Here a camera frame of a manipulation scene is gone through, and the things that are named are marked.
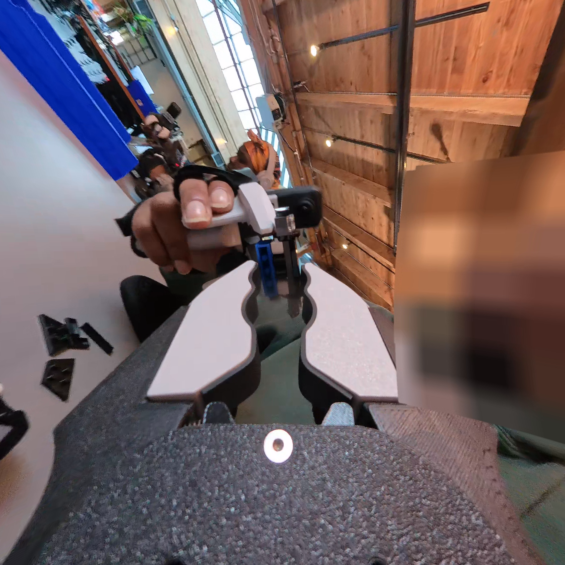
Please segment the person's green sweater torso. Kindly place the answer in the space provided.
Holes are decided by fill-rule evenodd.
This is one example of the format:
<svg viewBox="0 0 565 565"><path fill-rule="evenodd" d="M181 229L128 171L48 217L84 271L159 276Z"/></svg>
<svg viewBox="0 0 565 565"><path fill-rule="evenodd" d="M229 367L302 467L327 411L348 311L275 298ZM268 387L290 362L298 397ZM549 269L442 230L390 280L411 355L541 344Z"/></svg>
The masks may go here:
<svg viewBox="0 0 565 565"><path fill-rule="evenodd" d="M301 315L267 302L257 320L261 378L238 423L314 422L300 393ZM477 420L377 404L376 426L439 468L473 502L517 564L564 564L564 445Z"/></svg>

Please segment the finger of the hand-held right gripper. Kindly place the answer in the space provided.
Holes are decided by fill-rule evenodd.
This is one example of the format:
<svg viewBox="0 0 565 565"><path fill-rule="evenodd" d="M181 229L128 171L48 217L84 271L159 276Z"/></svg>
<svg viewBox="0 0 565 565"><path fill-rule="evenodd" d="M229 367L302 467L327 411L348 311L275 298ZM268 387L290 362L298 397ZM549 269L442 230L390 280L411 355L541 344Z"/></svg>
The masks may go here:
<svg viewBox="0 0 565 565"><path fill-rule="evenodd" d="M275 231L275 208L264 187L257 182L241 184L238 203L243 214L239 223L249 225L258 235L271 235Z"/></svg>

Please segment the green potted plant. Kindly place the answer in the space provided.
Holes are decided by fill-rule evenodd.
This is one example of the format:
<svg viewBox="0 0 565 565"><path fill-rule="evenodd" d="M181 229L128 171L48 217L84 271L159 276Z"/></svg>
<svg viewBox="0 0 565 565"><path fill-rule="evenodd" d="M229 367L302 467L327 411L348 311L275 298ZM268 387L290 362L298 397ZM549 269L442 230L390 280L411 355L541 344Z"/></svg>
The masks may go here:
<svg viewBox="0 0 565 565"><path fill-rule="evenodd" d="M112 12L116 28L126 30L131 37L142 37L152 31L153 20L133 11L126 1L113 1Z"/></svg>

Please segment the blue and black lego assembly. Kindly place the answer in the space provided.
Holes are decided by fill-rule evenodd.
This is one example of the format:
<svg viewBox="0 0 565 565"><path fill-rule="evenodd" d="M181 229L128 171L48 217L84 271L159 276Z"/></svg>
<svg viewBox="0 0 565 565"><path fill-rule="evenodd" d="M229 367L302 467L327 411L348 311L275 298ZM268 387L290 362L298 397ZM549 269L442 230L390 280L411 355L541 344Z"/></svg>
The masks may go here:
<svg viewBox="0 0 565 565"><path fill-rule="evenodd" d="M289 207L279 207L275 209L275 235L272 240L262 240L255 245L263 291L268 298L275 298L281 294L279 283L286 286L288 314L292 319L300 315L302 304L300 264L296 250L297 236L294 214ZM275 266L275 255L272 251L272 243L275 241L282 244L284 277Z"/></svg>

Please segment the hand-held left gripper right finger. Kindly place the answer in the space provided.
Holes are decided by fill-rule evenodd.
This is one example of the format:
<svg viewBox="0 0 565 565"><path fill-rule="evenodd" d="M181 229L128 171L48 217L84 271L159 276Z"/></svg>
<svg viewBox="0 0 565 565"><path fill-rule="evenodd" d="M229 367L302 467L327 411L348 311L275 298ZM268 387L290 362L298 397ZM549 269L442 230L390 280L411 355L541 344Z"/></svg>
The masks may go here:
<svg viewBox="0 0 565 565"><path fill-rule="evenodd" d="M398 405L391 314L312 263L302 268L305 328L300 392L323 421L335 404L363 421L369 405Z"/></svg>

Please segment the small black lego wedge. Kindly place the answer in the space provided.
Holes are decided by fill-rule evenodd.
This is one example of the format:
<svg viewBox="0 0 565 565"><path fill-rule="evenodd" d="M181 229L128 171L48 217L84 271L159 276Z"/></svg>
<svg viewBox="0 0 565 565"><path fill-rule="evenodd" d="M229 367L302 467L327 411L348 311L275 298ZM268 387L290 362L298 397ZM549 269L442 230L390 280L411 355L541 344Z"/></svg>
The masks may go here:
<svg viewBox="0 0 565 565"><path fill-rule="evenodd" d="M90 348L89 340L82 335L76 319L67 317L60 322L46 314L40 314L38 321L49 356L56 357L68 350Z"/></svg>

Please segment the black lego bar tile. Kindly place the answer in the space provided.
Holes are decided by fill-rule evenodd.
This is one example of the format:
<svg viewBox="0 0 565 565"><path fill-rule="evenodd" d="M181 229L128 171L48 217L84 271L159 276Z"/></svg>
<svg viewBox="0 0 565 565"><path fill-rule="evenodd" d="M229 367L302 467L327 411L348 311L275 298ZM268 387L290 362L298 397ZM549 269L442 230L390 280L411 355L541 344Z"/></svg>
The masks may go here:
<svg viewBox="0 0 565 565"><path fill-rule="evenodd" d="M80 328L105 354L112 355L114 347L91 324L84 323Z"/></svg>

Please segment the blue plastic bin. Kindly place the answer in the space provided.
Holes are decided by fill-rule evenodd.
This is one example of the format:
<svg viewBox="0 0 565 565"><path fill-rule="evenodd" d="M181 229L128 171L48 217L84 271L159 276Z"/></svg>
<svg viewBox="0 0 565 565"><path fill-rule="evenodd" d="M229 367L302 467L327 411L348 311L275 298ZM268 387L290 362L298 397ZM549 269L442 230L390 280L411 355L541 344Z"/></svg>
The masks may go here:
<svg viewBox="0 0 565 565"><path fill-rule="evenodd" d="M1 52L112 179L138 165L114 110L28 1L1 1Z"/></svg>

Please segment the white mounted device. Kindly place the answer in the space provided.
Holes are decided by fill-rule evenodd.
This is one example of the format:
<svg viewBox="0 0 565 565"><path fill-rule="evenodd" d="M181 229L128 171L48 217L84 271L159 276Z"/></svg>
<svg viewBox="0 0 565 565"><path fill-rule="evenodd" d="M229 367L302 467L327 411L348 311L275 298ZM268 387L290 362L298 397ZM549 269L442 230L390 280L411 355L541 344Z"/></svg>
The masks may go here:
<svg viewBox="0 0 565 565"><path fill-rule="evenodd" d="M279 131L286 123L286 106L282 94L264 94L255 100L261 126L271 131Z"/></svg>

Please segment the person's right hand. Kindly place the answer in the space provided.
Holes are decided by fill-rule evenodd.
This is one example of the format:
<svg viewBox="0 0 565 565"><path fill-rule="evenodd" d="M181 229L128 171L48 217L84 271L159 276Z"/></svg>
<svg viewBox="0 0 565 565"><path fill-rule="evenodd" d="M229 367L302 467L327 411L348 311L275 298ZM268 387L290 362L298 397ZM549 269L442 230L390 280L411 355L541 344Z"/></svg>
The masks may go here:
<svg viewBox="0 0 565 565"><path fill-rule="evenodd" d="M139 206L132 219L136 242L163 271L213 272L230 249L192 250L187 231L205 229L214 215L230 212L233 190L221 180L187 179L180 184L179 195L177 200L173 193L160 193Z"/></svg>

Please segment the black wrist rest pad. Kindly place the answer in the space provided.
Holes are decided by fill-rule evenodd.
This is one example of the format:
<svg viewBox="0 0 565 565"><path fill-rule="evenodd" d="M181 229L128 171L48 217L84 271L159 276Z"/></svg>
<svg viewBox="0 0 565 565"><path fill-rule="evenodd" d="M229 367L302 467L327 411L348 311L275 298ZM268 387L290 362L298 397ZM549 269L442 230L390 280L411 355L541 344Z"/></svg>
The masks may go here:
<svg viewBox="0 0 565 565"><path fill-rule="evenodd" d="M120 296L140 343L185 305L185 300L172 293L167 286L142 275L123 279Z"/></svg>

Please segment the black track light rail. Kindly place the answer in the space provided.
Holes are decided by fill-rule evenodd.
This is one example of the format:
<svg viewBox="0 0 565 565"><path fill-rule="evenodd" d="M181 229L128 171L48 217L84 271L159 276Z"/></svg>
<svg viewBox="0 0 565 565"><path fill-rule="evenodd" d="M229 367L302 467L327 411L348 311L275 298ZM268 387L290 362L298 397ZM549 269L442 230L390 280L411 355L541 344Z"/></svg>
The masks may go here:
<svg viewBox="0 0 565 565"><path fill-rule="evenodd" d="M490 2L483 2L480 4L474 4L472 6L468 6L461 9L456 9L448 12L443 12L441 14L437 14L434 16L429 16L426 18L417 19L414 22L415 28L436 25L441 23L446 23L449 21L467 18L470 16L478 15L485 13L489 10ZM399 24L391 25L386 28L381 28L377 30L367 31L363 33L359 33L353 36L345 37L342 39L334 39L332 41L323 42L319 45L316 45L318 51L326 50L332 47L342 46L342 45L349 45L360 41L365 41L368 39L374 39L378 37L387 36L399 30Z"/></svg>

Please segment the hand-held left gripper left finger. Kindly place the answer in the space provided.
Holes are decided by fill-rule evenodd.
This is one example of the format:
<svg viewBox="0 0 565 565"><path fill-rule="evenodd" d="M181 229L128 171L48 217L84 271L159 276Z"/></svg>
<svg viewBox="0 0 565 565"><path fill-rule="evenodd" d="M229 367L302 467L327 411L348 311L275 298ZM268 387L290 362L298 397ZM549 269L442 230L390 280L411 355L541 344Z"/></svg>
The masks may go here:
<svg viewBox="0 0 565 565"><path fill-rule="evenodd" d="M211 402L233 410L257 390L257 267L248 260L192 300L147 390L147 400L192 402L202 415Z"/></svg>

